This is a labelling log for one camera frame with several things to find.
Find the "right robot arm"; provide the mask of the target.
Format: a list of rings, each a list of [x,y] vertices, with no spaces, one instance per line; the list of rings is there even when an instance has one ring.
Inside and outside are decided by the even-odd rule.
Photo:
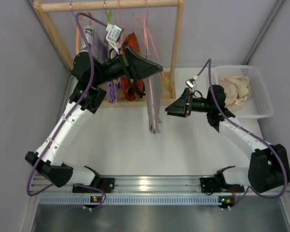
[[[198,97],[189,89],[165,108],[170,116],[188,117],[191,112],[206,113],[207,122],[233,142],[249,159],[247,167],[228,166],[217,171],[223,188],[249,186],[261,194],[290,183],[290,167],[285,147],[272,145],[240,126],[235,115],[225,107],[223,87],[212,85],[207,96]]]

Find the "grey trousers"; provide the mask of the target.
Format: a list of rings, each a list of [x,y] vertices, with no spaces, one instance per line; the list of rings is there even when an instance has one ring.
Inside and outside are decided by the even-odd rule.
[[[161,124],[160,119],[160,101],[162,99],[162,82],[158,74],[150,76],[144,80],[145,84],[145,99],[148,114],[148,129],[150,133],[159,133],[158,124]]]

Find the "orange camouflage trousers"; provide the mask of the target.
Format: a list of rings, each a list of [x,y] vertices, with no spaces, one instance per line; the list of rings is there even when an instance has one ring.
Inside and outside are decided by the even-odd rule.
[[[129,45],[137,55],[142,55],[138,39],[134,32],[125,37],[122,47],[127,45]],[[138,98],[142,98],[145,95],[145,85],[143,80],[132,82],[127,77],[122,77],[121,86],[125,100],[136,101]]]

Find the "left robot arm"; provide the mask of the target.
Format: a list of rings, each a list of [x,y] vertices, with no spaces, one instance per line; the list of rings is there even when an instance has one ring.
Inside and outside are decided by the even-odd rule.
[[[129,45],[114,58],[100,63],[91,52],[81,52],[73,60],[72,74],[78,83],[66,108],[44,143],[29,151],[25,160],[33,170],[60,188],[66,184],[93,185],[98,174],[91,168],[64,163],[69,146],[84,124],[97,112],[106,91],[101,85],[128,77],[140,81],[163,71],[163,67],[138,55]]]

